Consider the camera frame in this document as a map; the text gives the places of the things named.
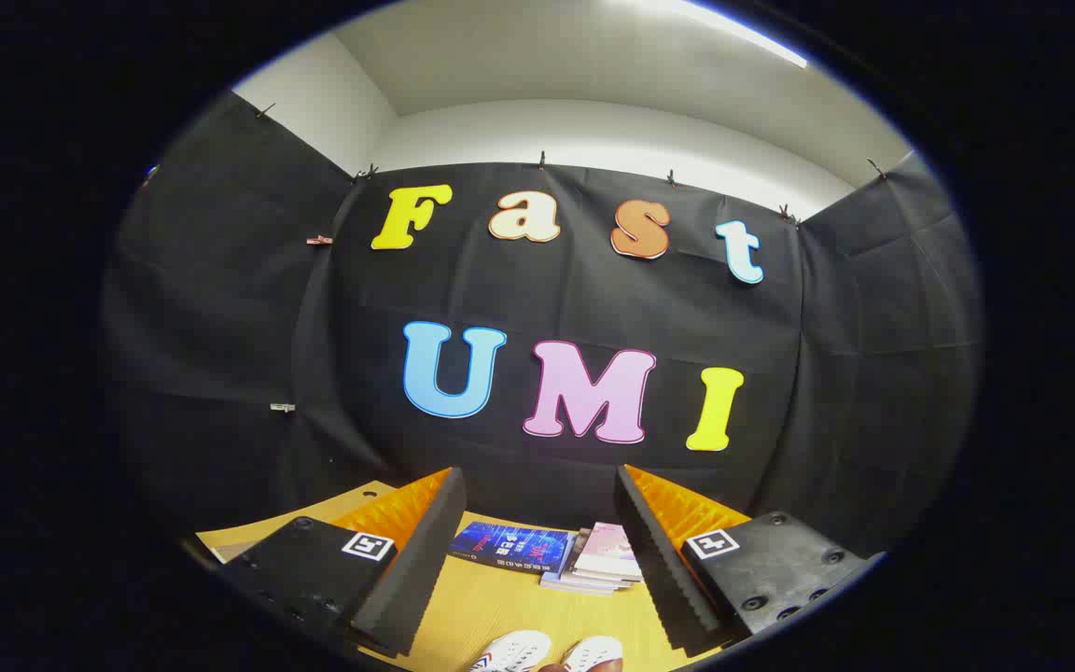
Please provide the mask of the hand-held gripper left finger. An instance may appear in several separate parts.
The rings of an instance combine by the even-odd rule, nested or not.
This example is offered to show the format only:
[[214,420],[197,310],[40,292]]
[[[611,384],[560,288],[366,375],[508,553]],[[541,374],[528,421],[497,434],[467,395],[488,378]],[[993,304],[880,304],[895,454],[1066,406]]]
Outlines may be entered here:
[[465,506],[464,472],[440,469],[331,520],[296,515],[218,575],[329,650],[407,654]]

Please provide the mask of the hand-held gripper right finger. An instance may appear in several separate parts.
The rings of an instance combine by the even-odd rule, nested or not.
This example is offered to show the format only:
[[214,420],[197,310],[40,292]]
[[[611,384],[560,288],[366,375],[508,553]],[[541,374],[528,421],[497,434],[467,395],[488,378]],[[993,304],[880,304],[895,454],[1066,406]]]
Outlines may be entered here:
[[883,561],[784,511],[747,516],[633,464],[616,511],[670,646],[696,656],[801,620]]

